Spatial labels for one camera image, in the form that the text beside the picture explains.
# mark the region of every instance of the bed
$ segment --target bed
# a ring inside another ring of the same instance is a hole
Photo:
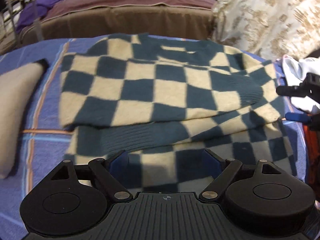
[[[47,58],[50,68],[45,73],[35,91],[26,111],[24,124],[19,136],[18,155],[15,166],[7,179],[0,180],[0,238],[2,240],[20,240],[27,233],[19,215],[19,206],[28,192],[60,161],[68,148],[71,132],[62,130],[58,122],[58,104],[60,97],[60,64],[66,52],[85,53],[102,37],[81,39],[57,39],[42,41],[0,57],[0,74],[15,69],[28,62]],[[159,39],[183,40],[181,38],[157,37]],[[278,85],[285,84],[282,69],[275,65]],[[286,112],[299,111],[285,98]],[[308,176],[308,153],[302,125],[283,121],[289,137],[293,155],[292,174],[302,181]],[[199,189],[212,179],[199,180]],[[135,194],[141,188],[135,188]],[[310,227],[310,235],[318,232],[317,224]]]
[[[216,0],[64,0],[41,21],[45,40],[111,33],[150,33],[207,39]],[[34,26],[20,33],[22,46],[37,42]]]

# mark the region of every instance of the blue bedsheet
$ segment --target blue bedsheet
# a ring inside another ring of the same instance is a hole
[[[0,238],[20,240],[27,231],[19,215],[19,206],[26,194],[60,161],[71,135],[59,126],[60,61],[66,51],[84,53],[101,37],[42,41],[0,57],[0,74],[26,63],[47,58],[50,68],[31,99],[18,145],[18,158],[7,179],[0,180]],[[275,66],[279,84],[284,74]],[[286,100],[286,110],[297,112]],[[284,122],[294,150],[296,176],[305,180],[308,155],[302,126]]]

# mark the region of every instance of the beige cushion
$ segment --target beige cushion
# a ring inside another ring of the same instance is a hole
[[[212,40],[275,60],[320,47],[320,0],[220,0]]]
[[[23,112],[42,73],[31,63],[0,76],[0,179],[13,167]]]

